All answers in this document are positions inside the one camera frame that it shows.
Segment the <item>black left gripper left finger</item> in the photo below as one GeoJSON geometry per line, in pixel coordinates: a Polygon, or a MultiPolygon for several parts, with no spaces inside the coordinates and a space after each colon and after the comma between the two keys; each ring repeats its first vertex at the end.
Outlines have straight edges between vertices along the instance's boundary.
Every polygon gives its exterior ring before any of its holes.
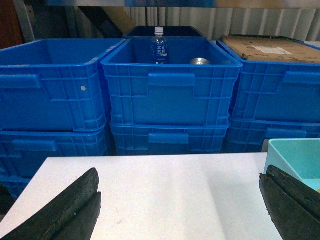
{"type": "Polygon", "coordinates": [[[99,175],[91,168],[3,240],[89,240],[101,212],[99,175]]]}

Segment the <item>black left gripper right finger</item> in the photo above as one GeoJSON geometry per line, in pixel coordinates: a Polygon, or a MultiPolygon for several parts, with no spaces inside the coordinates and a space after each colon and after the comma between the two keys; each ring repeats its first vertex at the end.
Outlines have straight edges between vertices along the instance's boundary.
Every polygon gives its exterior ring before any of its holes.
{"type": "Polygon", "coordinates": [[[320,193],[274,165],[259,176],[259,189],[283,240],[320,238],[320,193]]]}

